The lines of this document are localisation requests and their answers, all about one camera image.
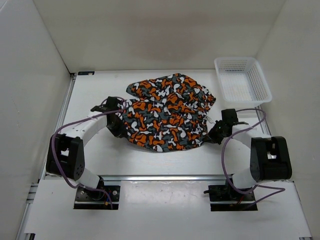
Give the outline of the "dark blue label sticker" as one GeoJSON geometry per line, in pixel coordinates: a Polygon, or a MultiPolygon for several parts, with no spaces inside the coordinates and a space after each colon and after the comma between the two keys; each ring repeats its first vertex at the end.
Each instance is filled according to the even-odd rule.
{"type": "Polygon", "coordinates": [[[95,71],[79,71],[77,73],[78,76],[93,76],[95,71]]]}

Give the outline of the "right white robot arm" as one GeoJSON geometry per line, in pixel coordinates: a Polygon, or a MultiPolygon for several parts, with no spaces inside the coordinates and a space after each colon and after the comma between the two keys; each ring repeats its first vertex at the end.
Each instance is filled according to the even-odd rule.
{"type": "Polygon", "coordinates": [[[283,136],[271,136],[256,129],[266,118],[253,126],[239,121],[238,112],[234,108],[221,111],[221,120],[217,121],[209,131],[207,138],[214,144],[222,144],[221,166],[226,177],[224,193],[230,200],[238,199],[242,194],[249,194],[260,183],[288,180],[292,177],[292,165],[287,141],[283,136]],[[227,173],[225,151],[230,140],[236,140],[250,150],[249,167],[232,175],[227,173]]]}

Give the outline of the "white plastic basket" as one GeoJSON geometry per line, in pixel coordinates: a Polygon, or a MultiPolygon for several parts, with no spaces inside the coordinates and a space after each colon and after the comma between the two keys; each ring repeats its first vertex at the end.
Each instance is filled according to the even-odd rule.
{"type": "Polygon", "coordinates": [[[255,108],[272,100],[259,62],[253,57],[218,57],[214,67],[225,108],[255,108]]]}

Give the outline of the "camouflage patterned shorts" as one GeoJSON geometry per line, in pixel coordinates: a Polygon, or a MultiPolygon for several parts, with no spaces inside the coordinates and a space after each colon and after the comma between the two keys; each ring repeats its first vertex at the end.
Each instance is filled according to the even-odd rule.
{"type": "Polygon", "coordinates": [[[130,143],[160,153],[200,147],[207,139],[208,113],[216,102],[210,90],[175,73],[128,85],[132,99],[116,119],[130,143]]]}

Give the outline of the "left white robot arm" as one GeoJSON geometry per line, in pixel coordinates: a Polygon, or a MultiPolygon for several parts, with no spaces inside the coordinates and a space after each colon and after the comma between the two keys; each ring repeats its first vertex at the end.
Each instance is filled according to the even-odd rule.
{"type": "Polygon", "coordinates": [[[103,179],[86,168],[84,148],[99,131],[108,126],[113,117],[123,113],[126,107],[125,99],[110,96],[100,105],[94,106],[86,118],[57,129],[50,138],[46,172],[63,177],[73,189],[86,189],[93,200],[103,198],[103,179]]]}

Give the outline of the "aluminium front rail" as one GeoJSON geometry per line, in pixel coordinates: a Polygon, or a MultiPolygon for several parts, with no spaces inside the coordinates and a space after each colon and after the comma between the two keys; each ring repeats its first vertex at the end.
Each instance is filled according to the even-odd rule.
{"type": "Polygon", "coordinates": [[[224,175],[103,175],[104,181],[224,181],[224,175]]]}

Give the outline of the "left aluminium side rail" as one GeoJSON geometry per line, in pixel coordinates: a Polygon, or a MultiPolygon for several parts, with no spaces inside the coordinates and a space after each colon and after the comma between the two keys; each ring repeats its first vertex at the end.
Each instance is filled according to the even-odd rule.
{"type": "Polygon", "coordinates": [[[46,93],[45,99],[48,104],[44,108],[38,106],[43,104],[43,100],[36,100],[32,106],[38,111],[31,114],[29,123],[32,128],[23,141],[27,146],[32,137],[36,139],[31,143],[27,150],[32,153],[31,163],[26,161],[20,163],[23,166],[23,172],[29,173],[30,181],[26,184],[27,196],[25,198],[25,206],[23,209],[22,218],[19,228],[16,233],[16,240],[33,240],[34,233],[25,233],[26,224],[29,219],[30,211],[38,190],[38,185],[41,180],[46,177],[46,162],[49,145],[51,144],[51,136],[56,130],[61,127],[65,121],[70,99],[74,89],[77,73],[71,73],[67,80],[63,80],[60,85],[54,83],[49,88],[49,93],[53,94],[54,98],[49,99],[49,94],[46,93]]]}

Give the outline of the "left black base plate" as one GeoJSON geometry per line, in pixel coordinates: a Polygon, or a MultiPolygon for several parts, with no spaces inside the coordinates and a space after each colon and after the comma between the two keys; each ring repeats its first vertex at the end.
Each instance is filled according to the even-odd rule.
{"type": "Polygon", "coordinates": [[[78,187],[76,190],[73,208],[75,210],[111,210],[119,209],[120,203],[120,185],[101,185],[101,188],[108,193],[101,191],[91,191],[83,187],[78,187]]]}

